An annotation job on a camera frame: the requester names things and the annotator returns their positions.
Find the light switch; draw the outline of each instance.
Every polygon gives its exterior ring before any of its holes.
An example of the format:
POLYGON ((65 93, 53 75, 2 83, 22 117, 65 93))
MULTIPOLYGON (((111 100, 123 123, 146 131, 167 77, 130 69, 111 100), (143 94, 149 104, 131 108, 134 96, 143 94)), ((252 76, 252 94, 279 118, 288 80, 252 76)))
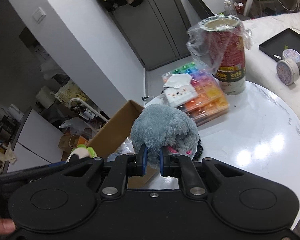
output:
POLYGON ((38 7, 37 10, 33 13, 32 17, 39 24, 43 18, 46 16, 46 13, 42 10, 41 7, 38 7))

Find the white tissue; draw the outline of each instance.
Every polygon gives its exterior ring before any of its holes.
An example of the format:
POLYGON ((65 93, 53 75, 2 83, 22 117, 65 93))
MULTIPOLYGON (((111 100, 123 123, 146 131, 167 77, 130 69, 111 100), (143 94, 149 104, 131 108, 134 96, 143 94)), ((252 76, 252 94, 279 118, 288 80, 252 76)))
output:
POLYGON ((180 88, 182 86, 190 85, 192 77, 187 74, 173 74, 163 87, 165 88, 180 88))
POLYGON ((172 107, 181 106, 184 103, 198 97, 198 93, 192 85, 181 86, 180 88, 167 88, 164 91, 164 94, 169 105, 172 107))

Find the gray door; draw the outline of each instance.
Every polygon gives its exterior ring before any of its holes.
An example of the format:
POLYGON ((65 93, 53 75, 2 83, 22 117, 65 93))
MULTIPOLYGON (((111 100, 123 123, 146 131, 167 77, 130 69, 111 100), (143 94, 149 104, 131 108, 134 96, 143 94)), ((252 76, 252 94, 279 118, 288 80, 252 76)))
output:
POLYGON ((190 55, 186 48, 190 24, 180 0, 121 6, 113 19, 146 70, 190 55))

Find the metal screw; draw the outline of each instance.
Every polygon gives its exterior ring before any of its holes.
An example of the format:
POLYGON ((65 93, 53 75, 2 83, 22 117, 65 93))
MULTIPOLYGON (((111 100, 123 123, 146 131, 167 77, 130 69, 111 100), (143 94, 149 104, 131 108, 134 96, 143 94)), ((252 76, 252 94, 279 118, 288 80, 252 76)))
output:
POLYGON ((155 193, 155 192, 153 192, 153 193, 150 193, 150 197, 159 197, 159 194, 158 194, 158 193, 155 193))
POLYGON ((118 189, 115 187, 105 187, 102 189, 102 193, 106 195, 114 195, 118 192, 118 189))
POLYGON ((202 187, 193 187, 193 188, 190 189, 190 193, 192 195, 199 196, 199 195, 203 195, 204 193, 206 193, 206 190, 202 187))

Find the white pipe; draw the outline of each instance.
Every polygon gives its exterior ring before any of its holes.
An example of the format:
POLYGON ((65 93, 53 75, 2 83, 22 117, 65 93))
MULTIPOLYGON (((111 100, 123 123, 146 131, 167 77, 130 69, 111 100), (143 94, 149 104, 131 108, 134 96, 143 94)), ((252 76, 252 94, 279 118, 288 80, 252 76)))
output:
POLYGON ((91 112, 95 113, 97 116, 99 116, 102 120, 109 122, 108 119, 106 119, 104 116, 102 116, 99 112, 97 112, 95 109, 93 109, 91 106, 89 106, 85 101, 83 101, 81 98, 71 98, 69 100, 69 108, 71 108, 71 103, 74 101, 78 101, 82 104, 84 104, 91 112))

